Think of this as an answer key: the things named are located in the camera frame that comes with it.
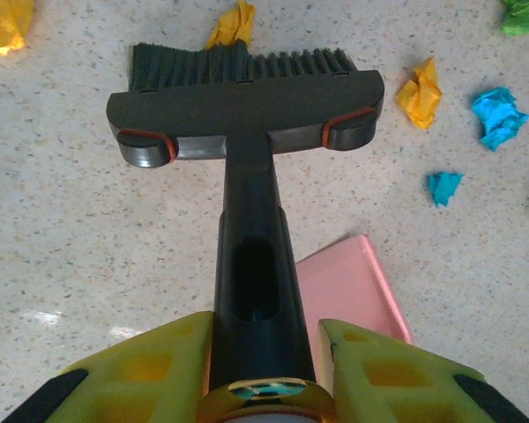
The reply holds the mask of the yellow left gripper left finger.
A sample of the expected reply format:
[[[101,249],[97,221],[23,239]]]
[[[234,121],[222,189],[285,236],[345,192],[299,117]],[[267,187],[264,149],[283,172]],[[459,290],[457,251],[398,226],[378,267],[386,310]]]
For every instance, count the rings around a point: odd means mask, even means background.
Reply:
[[[207,391],[212,313],[197,312],[82,359],[8,422],[193,422]]]

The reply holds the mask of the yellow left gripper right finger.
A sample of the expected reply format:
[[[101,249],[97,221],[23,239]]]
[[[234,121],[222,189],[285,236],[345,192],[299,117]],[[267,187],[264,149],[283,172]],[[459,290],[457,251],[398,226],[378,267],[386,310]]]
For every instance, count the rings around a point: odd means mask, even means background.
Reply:
[[[527,422],[479,371],[340,320],[318,324],[338,422]]]

